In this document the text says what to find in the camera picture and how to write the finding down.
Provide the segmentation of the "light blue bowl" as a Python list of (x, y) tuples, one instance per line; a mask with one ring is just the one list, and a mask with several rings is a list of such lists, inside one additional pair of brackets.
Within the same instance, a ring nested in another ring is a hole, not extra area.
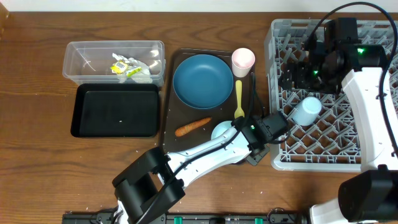
[(231, 127), (231, 123), (232, 121), (223, 121), (218, 124), (212, 131), (211, 140), (217, 138), (218, 136), (222, 135), (226, 130), (228, 130)]

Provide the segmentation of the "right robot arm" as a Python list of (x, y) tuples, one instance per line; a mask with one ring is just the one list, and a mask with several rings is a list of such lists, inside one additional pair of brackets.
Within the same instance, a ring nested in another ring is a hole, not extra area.
[(285, 90), (343, 92), (354, 116), (361, 173), (345, 182), (337, 198), (314, 205), (311, 223), (372, 223), (397, 220), (397, 115), (389, 89), (392, 56), (381, 45), (363, 44), (355, 18), (324, 23), (324, 39), (311, 34), (307, 62), (288, 63), (278, 84)]

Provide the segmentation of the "yellow green snack wrapper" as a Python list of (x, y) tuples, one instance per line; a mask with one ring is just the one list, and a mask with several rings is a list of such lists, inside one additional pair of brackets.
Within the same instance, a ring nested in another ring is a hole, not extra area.
[(117, 75), (131, 77), (142, 70), (141, 67), (130, 65), (128, 63), (118, 61), (110, 67), (111, 71)]

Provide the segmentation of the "light blue cup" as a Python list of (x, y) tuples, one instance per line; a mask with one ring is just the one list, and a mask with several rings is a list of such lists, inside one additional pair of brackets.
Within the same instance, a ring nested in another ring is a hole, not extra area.
[(296, 107), (292, 120), (301, 126), (312, 125), (321, 112), (322, 104), (318, 98), (308, 96), (302, 100)]

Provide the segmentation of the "pink plastic cup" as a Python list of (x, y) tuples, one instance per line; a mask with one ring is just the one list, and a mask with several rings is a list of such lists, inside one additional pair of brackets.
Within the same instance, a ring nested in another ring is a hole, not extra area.
[(247, 48), (236, 49), (231, 57), (233, 75), (245, 77), (256, 61), (254, 52)]

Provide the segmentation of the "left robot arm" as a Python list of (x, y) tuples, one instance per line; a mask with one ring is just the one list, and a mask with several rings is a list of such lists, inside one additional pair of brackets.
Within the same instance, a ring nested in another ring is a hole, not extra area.
[(167, 212), (185, 189), (205, 174), (225, 165), (258, 165), (280, 144), (289, 122), (277, 112), (265, 118), (239, 117), (231, 126), (214, 130), (218, 136), (191, 149), (165, 153), (155, 147), (143, 153), (113, 180), (118, 209), (113, 223), (150, 223)]

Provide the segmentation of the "white tissue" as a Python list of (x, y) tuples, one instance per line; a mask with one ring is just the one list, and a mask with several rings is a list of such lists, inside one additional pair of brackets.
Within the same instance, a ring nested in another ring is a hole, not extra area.
[(113, 73), (118, 77), (120, 83), (125, 83), (129, 78), (136, 83), (152, 83), (153, 82), (153, 79), (150, 77), (151, 73), (149, 70), (149, 66), (146, 65), (144, 62), (136, 60), (132, 57), (126, 58), (122, 55), (118, 55), (115, 53), (112, 53), (112, 57), (114, 59), (116, 59), (116, 62), (122, 61), (122, 62), (128, 63), (130, 65), (135, 65), (135, 66), (139, 66), (142, 68), (142, 70), (140, 72), (134, 74), (131, 77), (126, 77), (126, 76), (117, 75), (117, 74)]

